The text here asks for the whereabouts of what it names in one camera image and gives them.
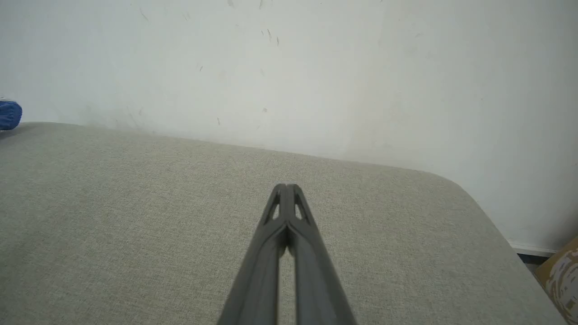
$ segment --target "baseboard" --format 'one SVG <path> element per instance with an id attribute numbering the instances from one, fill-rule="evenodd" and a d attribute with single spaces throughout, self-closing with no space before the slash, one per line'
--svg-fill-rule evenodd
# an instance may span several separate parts
<path id="1" fill-rule="evenodd" d="M 543 256 L 543 257 L 550 257 L 556 254 L 556 250 L 544 248 L 544 247 L 536 247 L 536 246 L 529 246 L 529 245 L 522 245 L 518 243 L 510 242 L 510 246 L 514 249 L 514 251 L 518 254 L 526 254 L 526 255 L 534 255 L 534 256 Z"/>

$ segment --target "white wall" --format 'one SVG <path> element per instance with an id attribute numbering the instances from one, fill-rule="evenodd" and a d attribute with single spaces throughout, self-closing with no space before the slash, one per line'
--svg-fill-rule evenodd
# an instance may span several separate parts
<path id="1" fill-rule="evenodd" d="M 0 0 L 0 95 L 25 121 L 434 172 L 514 245 L 556 249 L 578 235 L 577 14 L 574 0 Z"/>

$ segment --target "gray fabric surface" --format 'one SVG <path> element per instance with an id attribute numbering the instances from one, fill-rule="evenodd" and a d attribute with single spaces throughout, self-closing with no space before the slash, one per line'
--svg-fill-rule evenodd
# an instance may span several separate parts
<path id="1" fill-rule="evenodd" d="M 279 182 L 303 188 L 359 324 L 564 323 L 474 200 L 430 173 L 29 123 L 0 134 L 0 182 L 2 324 L 215 323 Z"/>

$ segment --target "rolled blue cloth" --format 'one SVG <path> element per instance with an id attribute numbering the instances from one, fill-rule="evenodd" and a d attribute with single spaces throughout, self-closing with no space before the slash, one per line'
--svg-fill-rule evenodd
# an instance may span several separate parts
<path id="1" fill-rule="evenodd" d="M 22 118 L 22 107 L 17 102 L 0 101 L 0 130 L 12 130 Z"/>

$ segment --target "cardboard box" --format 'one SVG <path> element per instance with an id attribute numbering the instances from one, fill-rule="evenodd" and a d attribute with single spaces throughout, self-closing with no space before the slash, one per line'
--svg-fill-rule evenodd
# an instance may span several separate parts
<path id="1" fill-rule="evenodd" d="M 578 238 L 540 265 L 535 276 L 566 321 L 578 325 Z"/>

